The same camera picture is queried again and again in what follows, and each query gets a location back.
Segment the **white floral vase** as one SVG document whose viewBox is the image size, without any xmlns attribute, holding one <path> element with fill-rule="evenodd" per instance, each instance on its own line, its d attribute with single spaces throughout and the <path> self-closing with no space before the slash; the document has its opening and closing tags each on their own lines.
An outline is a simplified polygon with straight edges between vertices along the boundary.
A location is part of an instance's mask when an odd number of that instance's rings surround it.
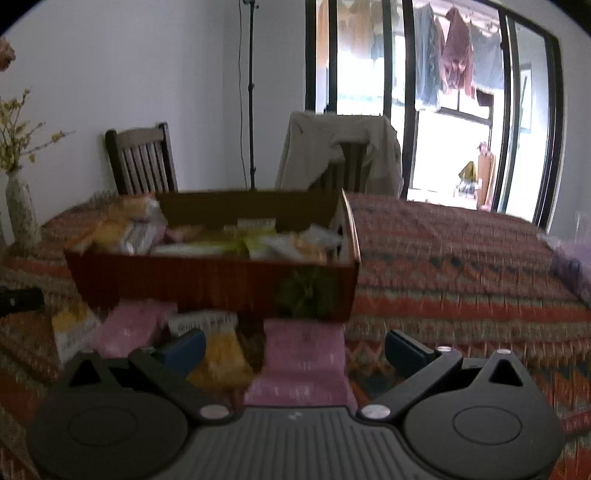
<svg viewBox="0 0 591 480">
<path fill-rule="evenodd" d="M 33 249 L 42 239 L 27 181 L 18 168 L 7 173 L 6 202 L 14 235 L 21 250 Z"/>
</svg>

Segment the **patterned red tablecloth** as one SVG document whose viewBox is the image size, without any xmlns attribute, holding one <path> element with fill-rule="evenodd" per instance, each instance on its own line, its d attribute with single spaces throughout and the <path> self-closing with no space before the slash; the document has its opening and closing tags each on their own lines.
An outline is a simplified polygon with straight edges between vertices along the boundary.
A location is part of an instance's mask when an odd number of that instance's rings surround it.
<svg viewBox="0 0 591 480">
<path fill-rule="evenodd" d="M 60 373 L 52 314 L 78 294 L 63 251 L 106 215 L 109 194 L 49 220 L 39 246 L 9 249 L 3 291 L 31 286 L 46 310 L 1 320 L 1 475 L 33 479 L 26 429 Z M 394 381 L 382 343 L 400 329 L 428 345 L 473 357 L 513 350 L 554 408 L 566 434 L 557 479 L 590 475 L 590 311 L 550 270 L 551 250 L 535 226 L 513 217 L 386 196 L 349 199 L 362 265 L 346 328 L 349 374 L 360 401 Z"/>
</svg>

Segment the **small white snack packet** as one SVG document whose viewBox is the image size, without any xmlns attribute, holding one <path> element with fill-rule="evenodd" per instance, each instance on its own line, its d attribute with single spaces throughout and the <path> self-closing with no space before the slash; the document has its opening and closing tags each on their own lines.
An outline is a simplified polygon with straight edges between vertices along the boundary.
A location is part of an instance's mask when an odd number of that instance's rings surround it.
<svg viewBox="0 0 591 480">
<path fill-rule="evenodd" d="M 245 390 L 254 378 L 238 342 L 238 315 L 216 310 L 167 317 L 170 332 L 179 337 L 194 328 L 205 336 L 204 358 L 186 376 L 203 390 Z"/>
</svg>

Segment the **yellow flower branches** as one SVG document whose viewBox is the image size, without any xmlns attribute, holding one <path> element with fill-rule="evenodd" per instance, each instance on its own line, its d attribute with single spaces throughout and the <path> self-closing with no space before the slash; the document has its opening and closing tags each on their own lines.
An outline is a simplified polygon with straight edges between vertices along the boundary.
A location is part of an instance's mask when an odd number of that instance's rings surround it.
<svg viewBox="0 0 591 480">
<path fill-rule="evenodd" d="M 30 94 L 31 90 L 25 89 L 18 97 L 1 99 L 0 158 L 1 170 L 6 174 L 19 171 L 24 161 L 35 163 L 42 150 L 75 133 L 74 130 L 59 130 L 42 142 L 35 143 L 35 136 L 44 129 L 45 123 L 25 120 L 22 116 Z"/>
</svg>

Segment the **pink snack packet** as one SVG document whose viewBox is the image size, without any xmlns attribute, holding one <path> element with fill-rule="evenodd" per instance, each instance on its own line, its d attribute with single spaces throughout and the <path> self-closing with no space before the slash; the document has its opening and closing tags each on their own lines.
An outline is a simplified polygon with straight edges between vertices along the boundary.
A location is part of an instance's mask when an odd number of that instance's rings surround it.
<svg viewBox="0 0 591 480">
<path fill-rule="evenodd" d="M 263 369 L 243 395 L 247 406 L 343 406 L 358 403 L 346 376 L 344 326 L 311 320 L 266 320 Z"/>
</svg>

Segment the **purple tissue pack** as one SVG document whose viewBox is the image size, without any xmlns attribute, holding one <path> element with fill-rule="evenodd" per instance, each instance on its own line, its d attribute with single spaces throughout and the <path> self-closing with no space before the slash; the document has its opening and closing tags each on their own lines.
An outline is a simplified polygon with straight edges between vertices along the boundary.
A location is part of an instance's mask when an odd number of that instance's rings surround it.
<svg viewBox="0 0 591 480">
<path fill-rule="evenodd" d="M 591 296 L 590 213 L 576 214 L 573 240 L 539 234 L 538 238 L 553 252 L 551 272 L 561 280 L 587 307 Z"/>
</svg>

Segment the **dark wooden chair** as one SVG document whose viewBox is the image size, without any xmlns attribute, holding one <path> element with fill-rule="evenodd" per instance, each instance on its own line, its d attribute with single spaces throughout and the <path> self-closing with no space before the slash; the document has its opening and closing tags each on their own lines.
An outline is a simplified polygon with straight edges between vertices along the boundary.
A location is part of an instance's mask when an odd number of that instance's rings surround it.
<svg viewBox="0 0 591 480">
<path fill-rule="evenodd" d="M 119 195 L 176 192 L 178 190 L 169 127 L 105 132 L 105 147 Z"/>
</svg>

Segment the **red cardboard snack box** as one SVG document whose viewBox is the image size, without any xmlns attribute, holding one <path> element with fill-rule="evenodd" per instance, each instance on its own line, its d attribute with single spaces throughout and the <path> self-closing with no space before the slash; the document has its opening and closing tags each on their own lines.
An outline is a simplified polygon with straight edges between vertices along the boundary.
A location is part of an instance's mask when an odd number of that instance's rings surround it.
<svg viewBox="0 0 591 480">
<path fill-rule="evenodd" d="M 250 313 L 260 319 L 346 323 L 355 299 L 361 252 L 346 195 L 304 191 L 160 193 L 169 226 L 221 228 L 243 218 L 273 218 L 281 231 L 312 224 L 342 234 L 325 265 L 283 259 L 128 255 L 69 245 L 64 256 L 82 299 L 92 307 L 157 300 L 180 308 Z"/>
</svg>

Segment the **chair with beige jacket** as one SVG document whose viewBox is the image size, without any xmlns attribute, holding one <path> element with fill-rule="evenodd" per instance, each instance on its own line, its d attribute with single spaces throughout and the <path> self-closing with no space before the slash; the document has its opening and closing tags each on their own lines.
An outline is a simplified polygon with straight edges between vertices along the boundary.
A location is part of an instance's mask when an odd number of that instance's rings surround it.
<svg viewBox="0 0 591 480">
<path fill-rule="evenodd" d="M 345 191 L 365 193 L 370 167 L 363 165 L 367 153 L 367 144 L 342 143 L 344 161 L 331 163 L 325 172 L 308 187 L 310 191 Z"/>
</svg>

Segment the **beige jacket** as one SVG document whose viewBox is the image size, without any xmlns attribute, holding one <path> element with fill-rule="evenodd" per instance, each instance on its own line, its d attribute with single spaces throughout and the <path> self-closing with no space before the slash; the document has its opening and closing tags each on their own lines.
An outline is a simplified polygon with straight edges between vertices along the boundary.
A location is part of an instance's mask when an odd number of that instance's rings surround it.
<svg viewBox="0 0 591 480">
<path fill-rule="evenodd" d="M 342 145 L 346 143 L 366 147 L 362 166 L 369 169 L 368 193 L 401 195 L 402 150 L 397 131 L 385 116 L 294 111 L 274 186 L 280 190 L 308 189 L 330 165 L 345 161 Z"/>
</svg>

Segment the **dark red hanging garment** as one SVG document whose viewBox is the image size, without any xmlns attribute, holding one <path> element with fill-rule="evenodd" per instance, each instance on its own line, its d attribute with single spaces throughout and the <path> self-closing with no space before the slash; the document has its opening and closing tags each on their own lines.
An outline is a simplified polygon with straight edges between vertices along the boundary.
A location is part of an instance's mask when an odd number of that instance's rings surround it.
<svg viewBox="0 0 591 480">
<path fill-rule="evenodd" d="M 440 63 L 444 89 L 463 90 L 473 98 L 473 46 L 469 26 L 456 7 L 452 7 L 445 18 L 450 25 Z"/>
</svg>

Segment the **studio light on stand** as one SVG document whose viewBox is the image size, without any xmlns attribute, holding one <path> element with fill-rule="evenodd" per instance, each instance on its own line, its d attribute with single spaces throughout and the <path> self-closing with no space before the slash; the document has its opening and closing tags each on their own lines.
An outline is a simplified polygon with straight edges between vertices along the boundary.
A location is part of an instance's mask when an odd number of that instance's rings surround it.
<svg viewBox="0 0 591 480">
<path fill-rule="evenodd" d="M 254 17 L 259 4 L 256 1 L 239 1 L 239 15 L 242 15 L 242 7 L 249 11 L 249 29 L 247 30 L 247 120 L 249 120 L 249 189 L 256 189 L 256 155 L 254 155 L 254 105 L 253 91 L 256 88 L 253 78 L 254 57 Z"/>
</svg>

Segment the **blue hanging garment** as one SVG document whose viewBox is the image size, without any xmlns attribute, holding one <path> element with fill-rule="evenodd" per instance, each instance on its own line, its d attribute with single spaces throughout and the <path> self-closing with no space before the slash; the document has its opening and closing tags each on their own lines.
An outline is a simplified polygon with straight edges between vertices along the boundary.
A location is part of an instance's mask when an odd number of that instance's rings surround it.
<svg viewBox="0 0 591 480">
<path fill-rule="evenodd" d="M 416 108 L 437 111 L 443 90 L 441 56 L 445 37 L 430 3 L 414 9 Z"/>
</svg>

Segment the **black sliding door frame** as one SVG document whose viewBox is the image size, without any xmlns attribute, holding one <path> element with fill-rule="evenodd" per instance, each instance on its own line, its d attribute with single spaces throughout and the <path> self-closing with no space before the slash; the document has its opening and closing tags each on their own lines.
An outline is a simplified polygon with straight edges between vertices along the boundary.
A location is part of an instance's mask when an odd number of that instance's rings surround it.
<svg viewBox="0 0 591 480">
<path fill-rule="evenodd" d="M 456 7 L 473 46 L 473 98 L 439 93 L 416 108 L 414 9 L 430 3 L 445 41 Z M 387 117 L 405 198 L 550 222 L 563 137 L 557 38 L 498 1 L 308 1 L 308 110 Z"/>
</svg>

